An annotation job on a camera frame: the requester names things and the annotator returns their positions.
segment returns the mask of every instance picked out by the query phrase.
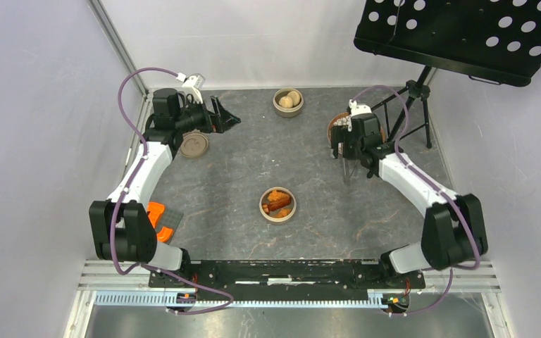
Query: gray wall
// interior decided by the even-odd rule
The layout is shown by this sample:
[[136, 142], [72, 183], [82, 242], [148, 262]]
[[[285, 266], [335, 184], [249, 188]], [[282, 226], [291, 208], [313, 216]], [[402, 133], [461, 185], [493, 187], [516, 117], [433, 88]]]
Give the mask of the gray wall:
[[125, 75], [85, 1], [0, 0], [0, 337], [63, 334], [94, 256], [88, 206], [116, 186], [130, 143]]
[[518, 337], [541, 336], [541, 69], [524, 88], [440, 71], [431, 116], [458, 192], [481, 198]]

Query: orange object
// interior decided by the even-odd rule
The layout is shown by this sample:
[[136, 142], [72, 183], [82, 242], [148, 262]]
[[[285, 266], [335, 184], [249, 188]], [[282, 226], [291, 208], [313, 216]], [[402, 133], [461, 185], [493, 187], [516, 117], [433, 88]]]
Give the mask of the orange object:
[[[165, 206], [160, 203], [156, 202], [149, 202], [147, 213], [148, 213], [148, 219], [150, 220], [150, 224], [152, 224], [152, 227], [156, 229], [156, 225], [163, 217], [163, 213], [165, 212]], [[163, 227], [163, 229], [156, 234], [156, 238], [160, 242], [167, 242], [171, 237], [173, 236], [173, 229], [169, 229], [168, 227]]]

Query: bowl of food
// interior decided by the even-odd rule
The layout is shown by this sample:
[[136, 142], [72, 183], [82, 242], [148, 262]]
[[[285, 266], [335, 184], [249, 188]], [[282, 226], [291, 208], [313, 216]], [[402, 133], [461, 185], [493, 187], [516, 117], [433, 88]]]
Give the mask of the bowl of food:
[[284, 118], [293, 118], [301, 113], [304, 97], [295, 88], [279, 89], [273, 97], [275, 113]]
[[295, 214], [297, 202], [293, 194], [282, 187], [266, 190], [259, 203], [260, 213], [273, 224], [286, 223]]

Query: tripod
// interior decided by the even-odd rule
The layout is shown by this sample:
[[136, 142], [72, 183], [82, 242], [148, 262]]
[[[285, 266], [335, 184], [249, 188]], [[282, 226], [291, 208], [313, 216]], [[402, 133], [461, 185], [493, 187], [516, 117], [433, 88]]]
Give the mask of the tripod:
[[[425, 128], [426, 129], [426, 148], [432, 148], [433, 143], [430, 140], [430, 118], [428, 117], [428, 97], [430, 96], [430, 88], [426, 85], [424, 85], [424, 82], [426, 82], [426, 79], [428, 78], [428, 74], [432, 70], [432, 67], [425, 66], [422, 70], [422, 73], [420, 74], [420, 77], [418, 78], [418, 81], [409, 80], [405, 84], [405, 88], [399, 90], [397, 93], [400, 95], [409, 92], [409, 96], [407, 98], [407, 101], [405, 103], [405, 106], [407, 107], [407, 110], [411, 108], [411, 105], [416, 99], [420, 99], [422, 101], [422, 106], [424, 110], [424, 123], [416, 128], [414, 128], [412, 131], [408, 132], [407, 134], [403, 135], [402, 139], [404, 137], [408, 137], [410, 134]], [[387, 125], [387, 141], [390, 142], [395, 138], [395, 135], [397, 135], [397, 131], [399, 131], [401, 124], [403, 123], [405, 119], [405, 110], [402, 109], [401, 113], [399, 113], [399, 116], [397, 117], [397, 120], [395, 121], [395, 124], [393, 125], [393, 130], [390, 129], [389, 126], [389, 111], [387, 110], [387, 104], [391, 102], [396, 96], [393, 94], [386, 98], [385, 100], [382, 100], [379, 104], [374, 105], [371, 110], [374, 111], [375, 109], [383, 106], [385, 108], [385, 122]]]

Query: gray floor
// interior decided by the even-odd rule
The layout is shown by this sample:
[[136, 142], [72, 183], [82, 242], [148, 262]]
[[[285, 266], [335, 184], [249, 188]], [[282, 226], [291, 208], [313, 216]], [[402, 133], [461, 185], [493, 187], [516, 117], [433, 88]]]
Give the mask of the gray floor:
[[[342, 161], [329, 156], [328, 123], [359, 91], [302, 89], [304, 111], [293, 119], [273, 112], [272, 89], [205, 92], [206, 98], [218, 95], [242, 124], [210, 135], [204, 157], [178, 156], [161, 176], [151, 200], [185, 214], [173, 245], [186, 248], [192, 259], [377, 258], [417, 242], [423, 219], [409, 201], [381, 179], [366, 179], [360, 166], [346, 185]], [[389, 94], [367, 94], [361, 101], [371, 106]], [[397, 100], [389, 105], [391, 123], [400, 108]], [[419, 101], [411, 116], [412, 126], [422, 123]], [[423, 131], [402, 147], [449, 185], [438, 144], [426, 149]], [[260, 196], [274, 186], [297, 199], [297, 212], [285, 225], [268, 224], [258, 209]]]
[[[413, 295], [413, 308], [436, 296]], [[450, 294], [421, 315], [389, 319], [374, 309], [230, 308], [175, 316], [162, 308], [97, 306], [86, 337], [493, 337], [479, 294]]]

